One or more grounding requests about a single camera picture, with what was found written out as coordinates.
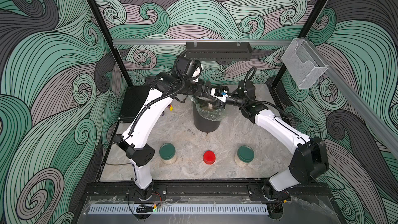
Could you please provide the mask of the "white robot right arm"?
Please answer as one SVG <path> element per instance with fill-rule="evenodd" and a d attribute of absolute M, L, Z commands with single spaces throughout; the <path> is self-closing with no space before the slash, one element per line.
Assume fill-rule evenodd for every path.
<path fill-rule="evenodd" d="M 227 97 L 225 103 L 238 106 L 243 116 L 277 138 L 293 155 L 287 169 L 269 178 L 276 192 L 298 184 L 306 184 L 329 170 L 326 144 L 311 138 L 276 116 L 265 104 L 242 97 Z"/>

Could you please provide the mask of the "red jar lid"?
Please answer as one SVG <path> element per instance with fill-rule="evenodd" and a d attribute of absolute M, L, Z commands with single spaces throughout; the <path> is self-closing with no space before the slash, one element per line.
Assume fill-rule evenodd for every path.
<path fill-rule="evenodd" d="M 208 150 L 203 154 L 203 161 L 205 164 L 211 165 L 214 164 L 216 161 L 216 155 L 213 151 Z"/>

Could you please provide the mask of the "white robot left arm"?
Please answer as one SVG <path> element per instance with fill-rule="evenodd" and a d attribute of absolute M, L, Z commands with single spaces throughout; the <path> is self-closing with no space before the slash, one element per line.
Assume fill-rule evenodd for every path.
<path fill-rule="evenodd" d="M 202 97 L 225 106 L 227 91 L 212 87 L 210 82 L 195 82 L 192 77 L 180 72 L 161 72 L 152 83 L 146 100 L 142 103 L 130 126 L 122 133 L 116 144 L 125 151 L 134 169 L 134 182 L 141 190 L 152 188 L 150 161 L 154 149 L 147 144 L 149 134 L 164 110 L 178 94 Z"/>

